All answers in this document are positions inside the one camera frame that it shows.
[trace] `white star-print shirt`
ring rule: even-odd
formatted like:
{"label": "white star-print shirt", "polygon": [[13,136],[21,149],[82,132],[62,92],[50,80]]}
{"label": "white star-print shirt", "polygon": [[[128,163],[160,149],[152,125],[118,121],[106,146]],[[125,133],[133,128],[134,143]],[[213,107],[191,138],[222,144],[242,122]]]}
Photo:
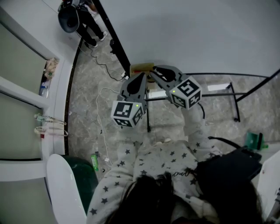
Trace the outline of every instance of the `white star-print shirt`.
{"label": "white star-print shirt", "polygon": [[[188,169],[194,170],[197,163],[221,155],[214,146],[215,140],[209,140],[205,120],[195,105],[191,110],[182,109],[185,119],[184,132],[188,141],[170,141],[139,150],[130,139],[120,145],[117,154],[118,161],[100,181],[93,194],[87,213],[87,224],[105,223],[108,215],[115,211],[122,200],[126,188],[140,175],[157,178],[158,175],[170,172],[174,193],[188,203],[198,218],[206,218],[218,223],[214,208],[199,199],[200,188],[194,176]],[[178,209],[174,209],[171,220],[177,218]]]}

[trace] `green object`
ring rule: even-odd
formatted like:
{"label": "green object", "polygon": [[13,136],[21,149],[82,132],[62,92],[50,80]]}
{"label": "green object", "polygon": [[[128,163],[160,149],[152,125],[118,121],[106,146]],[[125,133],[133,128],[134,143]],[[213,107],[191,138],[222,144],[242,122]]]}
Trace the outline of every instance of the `green object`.
{"label": "green object", "polygon": [[264,144],[264,138],[262,133],[258,135],[251,132],[247,133],[245,146],[247,146],[248,149],[251,150],[261,150],[262,148],[268,148],[268,146]]}
{"label": "green object", "polygon": [[98,171],[98,161],[96,155],[91,156],[91,161],[92,161],[93,169]]}
{"label": "green object", "polygon": [[87,214],[93,193],[98,185],[95,171],[92,165],[84,159],[71,156],[63,156],[63,158],[67,161],[74,173],[80,199],[84,211]]}

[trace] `black pants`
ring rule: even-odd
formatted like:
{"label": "black pants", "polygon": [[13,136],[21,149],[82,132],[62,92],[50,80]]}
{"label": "black pants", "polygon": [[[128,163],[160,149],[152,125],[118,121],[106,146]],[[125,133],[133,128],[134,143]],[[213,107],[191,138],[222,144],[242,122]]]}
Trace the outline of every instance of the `black pants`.
{"label": "black pants", "polygon": [[99,37],[99,39],[103,38],[103,32],[101,32],[99,26],[96,24],[94,18],[91,16],[89,12],[78,10],[79,20],[80,20],[80,26],[77,29],[77,33],[80,34],[85,42],[95,46],[96,40],[91,38],[89,33],[87,32],[86,28],[83,26],[83,24],[86,24],[92,29],[92,31]]}

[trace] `person in black pants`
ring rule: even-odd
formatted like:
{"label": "person in black pants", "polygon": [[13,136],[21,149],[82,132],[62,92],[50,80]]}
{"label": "person in black pants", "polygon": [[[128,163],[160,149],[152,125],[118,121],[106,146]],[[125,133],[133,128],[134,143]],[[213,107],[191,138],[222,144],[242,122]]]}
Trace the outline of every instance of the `person in black pants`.
{"label": "person in black pants", "polygon": [[80,34],[82,38],[84,38],[85,42],[93,45],[93,47],[96,48],[98,46],[96,40],[90,36],[83,24],[88,25],[90,29],[92,29],[92,31],[99,37],[100,41],[103,41],[108,33],[106,31],[102,32],[100,30],[99,26],[96,24],[94,18],[85,5],[88,5],[91,10],[97,12],[91,0],[80,0],[80,8],[77,10],[80,26],[77,29],[77,33]]}

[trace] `black strap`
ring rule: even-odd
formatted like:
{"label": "black strap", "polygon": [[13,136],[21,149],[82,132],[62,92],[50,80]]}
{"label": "black strap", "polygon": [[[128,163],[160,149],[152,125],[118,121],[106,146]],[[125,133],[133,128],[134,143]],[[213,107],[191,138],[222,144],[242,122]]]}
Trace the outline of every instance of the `black strap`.
{"label": "black strap", "polygon": [[208,139],[217,139],[219,141],[222,141],[222,142],[225,142],[226,144],[229,144],[231,145],[232,147],[236,148],[236,149],[239,149],[241,148],[239,145],[237,145],[236,143],[230,141],[230,140],[227,140],[225,138],[217,138],[217,137],[212,137],[212,136],[209,136]]}

